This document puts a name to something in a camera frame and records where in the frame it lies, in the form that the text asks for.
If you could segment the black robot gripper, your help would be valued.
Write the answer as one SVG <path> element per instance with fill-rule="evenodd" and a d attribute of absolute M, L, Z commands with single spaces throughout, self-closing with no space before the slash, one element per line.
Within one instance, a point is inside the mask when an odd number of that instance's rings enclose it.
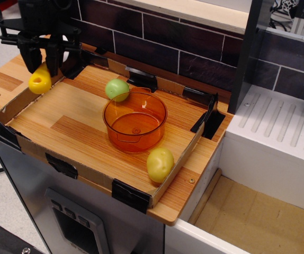
<path fill-rule="evenodd" d="M 72 1 L 18 1 L 20 18 L 0 19 L 3 44 L 17 45 L 30 73 L 42 64 L 46 48 L 50 76 L 58 74 L 64 51 L 78 52 L 81 30 L 67 23 Z"/>

